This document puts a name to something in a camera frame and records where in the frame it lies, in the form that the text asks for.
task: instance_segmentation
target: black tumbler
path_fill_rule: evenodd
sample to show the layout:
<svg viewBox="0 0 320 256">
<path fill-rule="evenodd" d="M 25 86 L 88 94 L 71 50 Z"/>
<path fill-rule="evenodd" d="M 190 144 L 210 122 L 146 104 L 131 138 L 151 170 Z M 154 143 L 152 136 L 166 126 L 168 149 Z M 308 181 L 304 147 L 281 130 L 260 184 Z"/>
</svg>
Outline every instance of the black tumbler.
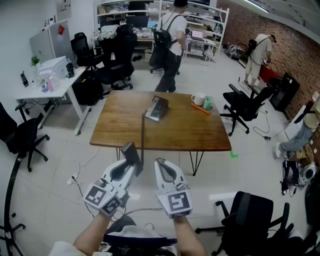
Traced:
<svg viewBox="0 0 320 256">
<path fill-rule="evenodd" d="M 68 71 L 69 78 L 73 78 L 75 76 L 74 65 L 72 64 L 72 62 L 69 62 L 66 65 L 66 70 Z"/>
</svg>

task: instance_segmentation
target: power strip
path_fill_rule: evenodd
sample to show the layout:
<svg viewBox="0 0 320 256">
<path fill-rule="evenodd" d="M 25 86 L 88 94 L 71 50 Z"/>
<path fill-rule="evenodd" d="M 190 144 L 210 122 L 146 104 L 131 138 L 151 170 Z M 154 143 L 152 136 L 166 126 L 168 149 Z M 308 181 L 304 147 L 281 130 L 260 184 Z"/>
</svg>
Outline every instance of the power strip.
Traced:
<svg viewBox="0 0 320 256">
<path fill-rule="evenodd" d="M 76 173 L 74 173 L 72 176 L 74 177 L 75 180 L 78 178 L 78 174 L 76 174 Z M 74 181 L 74 179 L 72 178 L 72 176 L 66 181 L 66 183 L 67 183 L 69 186 L 70 186 L 70 185 L 73 183 L 73 181 Z"/>
</svg>

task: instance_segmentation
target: white mug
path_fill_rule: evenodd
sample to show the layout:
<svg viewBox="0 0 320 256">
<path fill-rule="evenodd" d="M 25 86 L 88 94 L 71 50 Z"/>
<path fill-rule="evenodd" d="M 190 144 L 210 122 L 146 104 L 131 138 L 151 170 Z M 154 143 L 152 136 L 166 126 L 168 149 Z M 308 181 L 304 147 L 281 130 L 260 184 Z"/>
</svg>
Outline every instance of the white mug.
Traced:
<svg viewBox="0 0 320 256">
<path fill-rule="evenodd" d="M 195 95 L 191 96 L 191 100 L 194 104 L 202 106 L 205 102 L 206 95 L 202 92 L 197 92 Z"/>
</svg>

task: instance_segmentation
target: ceiling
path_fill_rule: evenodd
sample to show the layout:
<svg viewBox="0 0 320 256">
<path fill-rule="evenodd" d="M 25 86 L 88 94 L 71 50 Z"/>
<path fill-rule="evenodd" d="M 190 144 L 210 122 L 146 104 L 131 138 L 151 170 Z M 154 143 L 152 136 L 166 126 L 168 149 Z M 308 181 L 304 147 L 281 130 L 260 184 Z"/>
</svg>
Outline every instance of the ceiling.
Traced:
<svg viewBox="0 0 320 256">
<path fill-rule="evenodd" d="M 270 14 L 287 18 L 320 36 L 320 0 L 250 0 Z M 233 0 L 252 11 L 268 17 L 265 12 L 245 0 Z"/>
</svg>

